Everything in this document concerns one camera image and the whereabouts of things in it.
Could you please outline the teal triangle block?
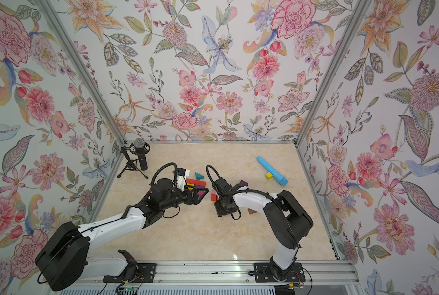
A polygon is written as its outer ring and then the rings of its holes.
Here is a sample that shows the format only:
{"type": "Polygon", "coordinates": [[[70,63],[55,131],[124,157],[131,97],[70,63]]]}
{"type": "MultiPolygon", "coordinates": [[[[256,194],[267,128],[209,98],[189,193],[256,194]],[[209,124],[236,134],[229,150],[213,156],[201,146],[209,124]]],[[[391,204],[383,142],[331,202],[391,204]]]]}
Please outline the teal triangle block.
{"type": "Polygon", "coordinates": [[[197,172],[195,173],[195,177],[196,177],[197,180],[204,179],[204,176],[201,175],[200,173],[197,173],[197,172]]]}

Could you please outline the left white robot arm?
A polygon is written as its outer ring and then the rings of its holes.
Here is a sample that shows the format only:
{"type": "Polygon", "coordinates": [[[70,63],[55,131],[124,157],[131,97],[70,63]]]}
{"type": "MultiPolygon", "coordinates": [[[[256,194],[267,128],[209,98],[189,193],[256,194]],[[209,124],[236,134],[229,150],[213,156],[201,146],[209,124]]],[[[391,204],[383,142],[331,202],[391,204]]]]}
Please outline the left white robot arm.
{"type": "Polygon", "coordinates": [[[198,205],[207,194],[205,187],[163,178],[151,184],[146,195],[121,214],[81,226],[72,222],[62,224],[36,256],[35,264],[41,272],[38,283],[61,291],[85,278],[104,276],[124,283],[143,278],[137,260],[128,251],[118,250],[102,257],[95,256],[94,250],[152,226],[170,208],[198,205]]]}

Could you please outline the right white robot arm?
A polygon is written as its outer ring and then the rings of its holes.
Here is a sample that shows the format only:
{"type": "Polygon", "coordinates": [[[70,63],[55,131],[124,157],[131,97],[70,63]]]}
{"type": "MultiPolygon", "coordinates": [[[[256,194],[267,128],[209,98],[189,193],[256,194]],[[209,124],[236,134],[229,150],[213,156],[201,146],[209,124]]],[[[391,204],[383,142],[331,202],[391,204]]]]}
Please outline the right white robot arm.
{"type": "Polygon", "coordinates": [[[276,252],[269,262],[269,272],[278,281],[284,281],[293,271],[300,244],[314,226],[312,218],[292,195],[283,190],[278,194],[230,185],[224,178],[213,182],[217,193],[215,210],[219,217],[233,216],[241,208],[262,213],[278,241],[276,252]]]}

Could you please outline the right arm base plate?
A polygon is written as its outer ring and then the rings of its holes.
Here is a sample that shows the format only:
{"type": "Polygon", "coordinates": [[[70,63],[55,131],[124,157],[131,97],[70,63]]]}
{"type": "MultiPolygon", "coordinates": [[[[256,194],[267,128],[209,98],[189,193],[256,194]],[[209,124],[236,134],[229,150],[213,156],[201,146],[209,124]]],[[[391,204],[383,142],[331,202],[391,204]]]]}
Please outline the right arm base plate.
{"type": "Polygon", "coordinates": [[[254,276],[256,283],[304,283],[306,278],[301,263],[293,263],[283,270],[273,263],[254,263],[249,275],[254,276]]]}

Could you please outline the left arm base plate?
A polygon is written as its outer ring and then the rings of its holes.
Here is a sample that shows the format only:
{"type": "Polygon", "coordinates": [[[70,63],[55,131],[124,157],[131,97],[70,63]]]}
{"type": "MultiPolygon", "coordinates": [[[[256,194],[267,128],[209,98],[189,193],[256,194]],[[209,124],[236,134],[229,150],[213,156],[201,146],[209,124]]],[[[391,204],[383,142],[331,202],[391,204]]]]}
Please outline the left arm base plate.
{"type": "Polygon", "coordinates": [[[137,263],[128,265],[120,275],[103,277],[103,283],[152,283],[156,272],[156,263],[137,263]]]}

